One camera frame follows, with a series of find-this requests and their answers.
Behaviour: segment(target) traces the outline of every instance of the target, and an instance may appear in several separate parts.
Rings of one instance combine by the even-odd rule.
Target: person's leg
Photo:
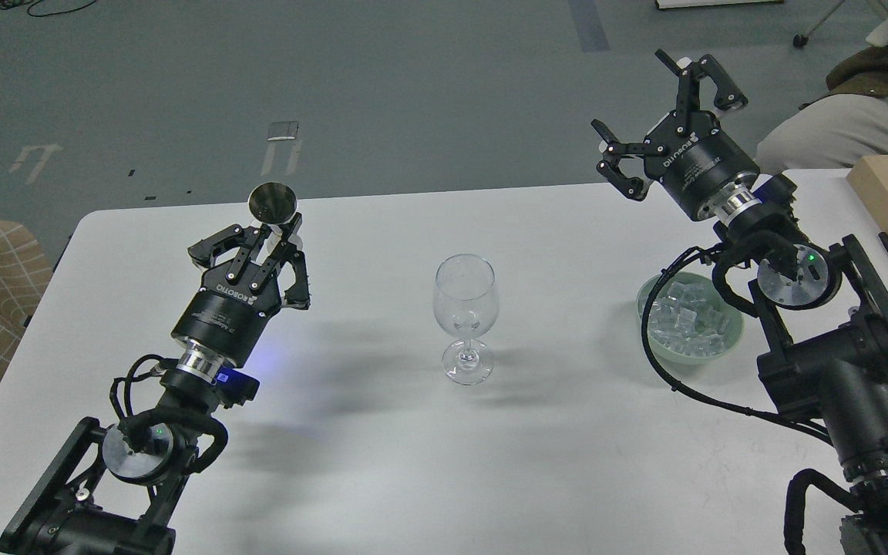
[[[792,168],[850,168],[888,154],[888,99],[832,95],[780,123],[755,152],[763,173]]]

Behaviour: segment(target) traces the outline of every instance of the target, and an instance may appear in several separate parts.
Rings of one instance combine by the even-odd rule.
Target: empty wine glass
[[[458,338],[444,351],[444,372],[452,382],[475,385],[493,371],[493,352],[478,340],[498,315],[496,272],[478,255],[449,257],[437,267],[434,317],[441,328]]]

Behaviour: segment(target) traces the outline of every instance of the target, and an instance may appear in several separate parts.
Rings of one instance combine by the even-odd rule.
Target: person
[[[870,46],[839,63],[828,95],[780,123],[755,154],[763,173],[792,168],[850,168],[888,154],[888,45]]]

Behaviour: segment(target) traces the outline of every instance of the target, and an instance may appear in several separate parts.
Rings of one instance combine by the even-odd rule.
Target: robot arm
[[[188,249],[191,260],[205,268],[201,287],[173,327],[183,346],[179,358],[146,355],[126,377],[113,383],[110,398],[119,416],[102,428],[84,418],[71,432],[42,478],[0,537],[0,551],[12,554],[167,555],[175,531],[168,527],[191,474],[207,469],[228,442],[225,426],[212,418],[219,406],[230,408],[253,400],[258,382],[238,372],[265,325],[282,307],[310,306],[307,266],[292,241],[300,227],[292,190],[264,183],[250,196],[250,209],[264,224],[233,225]],[[278,242],[264,262],[256,262],[269,235]],[[219,263],[232,250],[231,260]],[[294,268],[296,281],[279,292],[279,271]],[[137,376],[144,362],[157,365]],[[133,413],[130,387],[151,376],[165,388],[156,407]],[[117,402],[117,384],[124,384],[126,410]],[[203,452],[201,436],[213,442]],[[89,451],[94,461],[77,476],[74,471]],[[94,492],[106,473],[149,492],[149,506],[139,519],[107,513],[95,504]]]
[[[592,126],[607,144],[597,169],[625,197],[643,200],[648,188],[644,181],[619,172],[621,157],[642,158],[646,177],[661,183],[691,220],[718,218],[718,245],[697,249],[694,257],[686,256],[694,250],[688,249],[664,271],[661,281],[691,259],[715,263],[712,280],[722,298],[762,323],[769,352],[758,358],[758,370],[778,415],[688,391],[659,366],[644,337],[647,356],[681,393],[810,432],[835,447],[843,474],[852,484],[850,493],[825,485],[829,480],[823,476],[812,478],[814,471],[797,475],[787,498],[785,536],[790,553],[803,552],[802,496],[813,484],[857,512],[843,521],[846,553],[888,555],[888,292],[854,236],[828,250],[809,241],[792,213],[796,186],[784,176],[753,189],[758,167],[722,133],[718,117],[700,108],[698,81],[704,77],[718,84],[716,108],[734,109],[747,102],[715,59],[707,55],[680,67],[662,52],[657,57],[680,79],[676,109],[641,145],[619,142],[605,123],[594,120]],[[737,295],[725,280],[730,268],[750,264],[758,266],[757,277],[749,284],[751,301]],[[860,299],[849,322],[794,343],[779,309],[823,306],[843,280]],[[662,282],[651,297],[660,288]],[[823,419],[825,425],[812,419]]]

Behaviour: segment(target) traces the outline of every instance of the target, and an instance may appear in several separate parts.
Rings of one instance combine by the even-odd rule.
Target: bowl of ice cubes
[[[637,318],[659,277],[639,288]],[[649,313],[653,354],[679,365],[703,365],[732,350],[742,337],[742,313],[722,300],[704,275],[679,271],[663,285]]]

